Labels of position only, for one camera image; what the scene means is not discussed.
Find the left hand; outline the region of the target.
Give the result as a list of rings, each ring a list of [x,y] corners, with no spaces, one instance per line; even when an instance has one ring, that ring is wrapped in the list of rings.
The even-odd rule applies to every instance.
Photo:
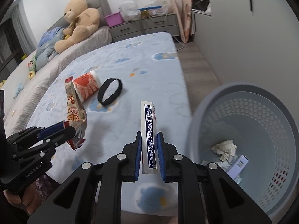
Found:
[[[22,197],[12,194],[9,190],[4,190],[7,201],[12,206],[23,209],[29,215],[33,214],[42,205],[48,193],[49,188],[41,178],[38,178],[27,187]]]

